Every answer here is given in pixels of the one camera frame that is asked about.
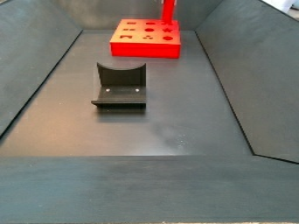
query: red pegboard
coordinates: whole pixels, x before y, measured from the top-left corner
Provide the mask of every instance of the red pegboard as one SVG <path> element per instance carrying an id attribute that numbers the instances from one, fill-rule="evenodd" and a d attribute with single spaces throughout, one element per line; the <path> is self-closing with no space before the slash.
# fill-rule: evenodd
<path id="1" fill-rule="evenodd" d="M 109 40 L 113 56 L 178 58 L 181 41 L 176 20 L 122 19 Z"/>

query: black bracket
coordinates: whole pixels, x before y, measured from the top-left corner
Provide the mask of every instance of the black bracket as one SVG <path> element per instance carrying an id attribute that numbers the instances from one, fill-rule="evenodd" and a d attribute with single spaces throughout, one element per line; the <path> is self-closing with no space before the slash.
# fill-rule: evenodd
<path id="1" fill-rule="evenodd" d="M 100 90 L 96 106 L 145 106 L 145 64 L 114 69 L 97 63 Z"/>

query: hole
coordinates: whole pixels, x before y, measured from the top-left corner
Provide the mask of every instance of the hole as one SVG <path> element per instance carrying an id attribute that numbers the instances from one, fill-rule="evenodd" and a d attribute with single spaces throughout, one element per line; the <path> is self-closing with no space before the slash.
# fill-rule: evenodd
<path id="1" fill-rule="evenodd" d="M 165 22 L 162 22 L 161 25 L 172 25 L 172 23 L 165 23 Z"/>
<path id="2" fill-rule="evenodd" d="M 145 35 L 142 39 L 153 39 L 150 35 Z"/>
<path id="3" fill-rule="evenodd" d="M 154 29 L 152 29 L 152 28 L 146 28 L 146 29 L 144 29 L 146 32 L 152 32 Z"/>
<path id="4" fill-rule="evenodd" d="M 173 38 L 169 36 L 162 37 L 164 40 L 172 40 Z"/>
<path id="5" fill-rule="evenodd" d="M 172 32 L 172 29 L 165 28 L 165 29 L 162 29 L 162 31 L 164 31 L 164 32 Z"/>
<path id="6" fill-rule="evenodd" d="M 132 35 L 121 35 L 120 38 L 121 39 L 130 39 L 133 36 Z"/>

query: bin floor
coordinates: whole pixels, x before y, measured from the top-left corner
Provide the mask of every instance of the bin floor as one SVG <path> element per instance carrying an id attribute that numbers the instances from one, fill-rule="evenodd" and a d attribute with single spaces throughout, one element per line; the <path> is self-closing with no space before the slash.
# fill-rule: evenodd
<path id="1" fill-rule="evenodd" d="M 112 31 L 85 31 L 8 131 L 0 156 L 249 155 L 218 80 L 192 31 L 181 57 L 112 57 Z M 146 63 L 145 110 L 98 110 L 96 63 Z"/>

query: red peg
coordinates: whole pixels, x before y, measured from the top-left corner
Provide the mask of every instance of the red peg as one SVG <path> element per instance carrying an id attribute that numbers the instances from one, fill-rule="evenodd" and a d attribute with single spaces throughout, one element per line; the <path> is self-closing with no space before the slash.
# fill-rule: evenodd
<path id="1" fill-rule="evenodd" d="M 173 21 L 174 0 L 162 0 L 162 21 L 170 24 Z"/>

